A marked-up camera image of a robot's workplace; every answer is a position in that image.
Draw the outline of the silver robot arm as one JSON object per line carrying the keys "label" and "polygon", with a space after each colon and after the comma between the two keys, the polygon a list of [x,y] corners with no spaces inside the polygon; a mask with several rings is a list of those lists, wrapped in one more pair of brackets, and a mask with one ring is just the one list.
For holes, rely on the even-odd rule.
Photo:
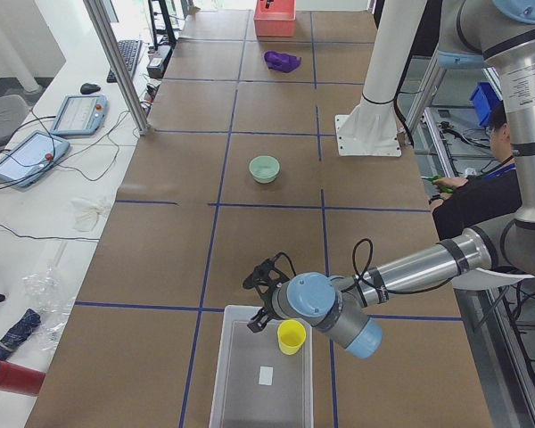
{"label": "silver robot arm", "polygon": [[465,276],[481,288],[535,277],[535,1],[445,1],[439,65],[490,66],[498,74],[510,151],[498,166],[432,200],[439,240],[432,247],[352,276],[285,275],[266,259],[244,280],[262,307],[250,320],[262,331],[272,320],[305,322],[358,358],[371,356],[383,333],[365,308],[391,297],[431,292]]}

